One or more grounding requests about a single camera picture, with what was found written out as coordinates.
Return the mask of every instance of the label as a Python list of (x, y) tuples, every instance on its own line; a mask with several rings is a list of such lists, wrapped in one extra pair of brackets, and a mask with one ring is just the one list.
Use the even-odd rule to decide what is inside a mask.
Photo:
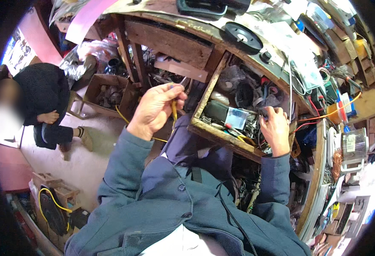
[(347, 152), (354, 152), (356, 150), (356, 136), (355, 134), (350, 134), (347, 137)]

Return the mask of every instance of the cloth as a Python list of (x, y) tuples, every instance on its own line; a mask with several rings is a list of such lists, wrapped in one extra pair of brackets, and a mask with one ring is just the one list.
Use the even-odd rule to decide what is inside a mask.
[(258, 255), (310, 255), (293, 231), (286, 207), (289, 155), (262, 158), (261, 193), (253, 213), (248, 214), (236, 208), (226, 186), (204, 169), (198, 183), (191, 180), (189, 167), (174, 165), (165, 157), (157, 157), (144, 168), (153, 143), (124, 128), (98, 189), (100, 206), (68, 239), (65, 255), (138, 255), (181, 224), (214, 238), (228, 255), (252, 255), (221, 198)]
[(152, 255), (201, 255), (227, 256), (214, 238), (198, 235), (183, 224), (162, 240), (144, 249), (139, 256)]
[[(35, 144), (54, 150), (57, 144), (71, 142), (72, 128), (59, 125), (66, 114), (70, 96), (64, 71), (50, 63), (37, 63), (23, 68), (14, 80), (22, 89), (20, 105), (24, 126), (35, 126)], [(38, 123), (38, 115), (53, 110), (60, 115), (55, 123)]]
[(50, 63), (26, 66), (14, 80), (21, 86), (24, 126), (37, 125), (37, 116), (54, 110), (61, 115), (68, 106), (69, 85), (63, 70)]

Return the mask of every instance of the hand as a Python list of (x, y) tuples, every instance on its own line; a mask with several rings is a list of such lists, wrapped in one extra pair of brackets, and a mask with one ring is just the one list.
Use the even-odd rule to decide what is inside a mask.
[(172, 113), (171, 101), (177, 98), (176, 108), (183, 108), (188, 98), (184, 90), (180, 84), (162, 84), (150, 88), (140, 100), (127, 130), (136, 137), (150, 141)]
[(267, 143), (272, 147), (274, 157), (283, 156), (290, 152), (288, 142), (289, 137), (289, 123), (287, 120), (287, 113), (283, 112), (282, 108), (265, 107), (269, 120), (266, 122), (264, 118), (260, 117), (260, 129)]
[(57, 113), (57, 110), (54, 110), (49, 113), (41, 114), (37, 116), (37, 121), (42, 123), (47, 123), (49, 125), (55, 123), (56, 120), (58, 120), (59, 114)]

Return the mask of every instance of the shoe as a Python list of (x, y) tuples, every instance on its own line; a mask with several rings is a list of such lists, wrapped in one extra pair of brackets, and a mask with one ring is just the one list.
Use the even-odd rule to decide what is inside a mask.
[(71, 149), (69, 144), (58, 144), (58, 149), (61, 152), (61, 157), (64, 161), (69, 161), (69, 151)]
[(89, 152), (92, 152), (92, 138), (89, 135), (88, 131), (82, 126), (78, 126), (78, 129), (80, 130), (80, 134), (82, 133), (82, 144), (89, 150)]

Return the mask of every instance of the black cord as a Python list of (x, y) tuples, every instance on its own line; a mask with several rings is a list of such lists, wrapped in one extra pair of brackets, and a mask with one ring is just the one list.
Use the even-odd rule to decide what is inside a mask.
[(334, 127), (335, 131), (338, 132), (338, 128), (337, 128), (337, 126), (333, 123), (333, 121), (331, 121), (328, 117), (324, 117), (324, 118), (327, 119), (327, 120), (331, 123), (331, 125)]
[(241, 233), (243, 234), (243, 236), (247, 239), (247, 241), (249, 242), (250, 244), (250, 247), (252, 248), (252, 251), (253, 251), (253, 254), (254, 256), (257, 256), (257, 253), (256, 253), (256, 249), (254, 248), (253, 246), (253, 243), (252, 241), (250, 240), (249, 236), (246, 234), (245, 230), (242, 228), (242, 226), (239, 224), (239, 222), (236, 220), (236, 218), (233, 216), (233, 214), (230, 212), (229, 208), (227, 208), (226, 204), (224, 203), (224, 200), (223, 200), (223, 197), (221, 196), (221, 193), (220, 193), (220, 190), (221, 190), (221, 186), (223, 185), (223, 183), (225, 182), (221, 182), (218, 187), (219, 187), (219, 191), (217, 192), (217, 194), (219, 194), (219, 197), (220, 197), (220, 201), (221, 201), (221, 204), (223, 205), (224, 209), (226, 210), (226, 212), (230, 215), (230, 217), (233, 219), (233, 221), (236, 223), (237, 227), (239, 228), (239, 230), (241, 231)]

